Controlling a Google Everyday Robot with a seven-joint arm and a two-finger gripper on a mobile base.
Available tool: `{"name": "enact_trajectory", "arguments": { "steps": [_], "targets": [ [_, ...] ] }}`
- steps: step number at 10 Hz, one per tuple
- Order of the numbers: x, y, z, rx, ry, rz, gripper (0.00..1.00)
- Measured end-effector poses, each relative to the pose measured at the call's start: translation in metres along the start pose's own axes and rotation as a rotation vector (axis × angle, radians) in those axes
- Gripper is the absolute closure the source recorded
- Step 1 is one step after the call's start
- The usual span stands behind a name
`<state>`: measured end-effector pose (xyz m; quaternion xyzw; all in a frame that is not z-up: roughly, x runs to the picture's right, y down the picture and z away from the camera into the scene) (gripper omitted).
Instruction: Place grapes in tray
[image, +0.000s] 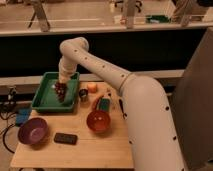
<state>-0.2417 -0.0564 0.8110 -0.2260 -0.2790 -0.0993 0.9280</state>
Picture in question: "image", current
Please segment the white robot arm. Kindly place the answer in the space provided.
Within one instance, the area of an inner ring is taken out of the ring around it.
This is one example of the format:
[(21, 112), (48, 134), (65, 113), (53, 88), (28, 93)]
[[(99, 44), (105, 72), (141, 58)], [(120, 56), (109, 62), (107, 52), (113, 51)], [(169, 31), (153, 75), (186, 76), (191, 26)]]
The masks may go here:
[(186, 171), (171, 108), (162, 85), (89, 53), (83, 37), (60, 44), (59, 80), (81, 65), (121, 95), (135, 171)]

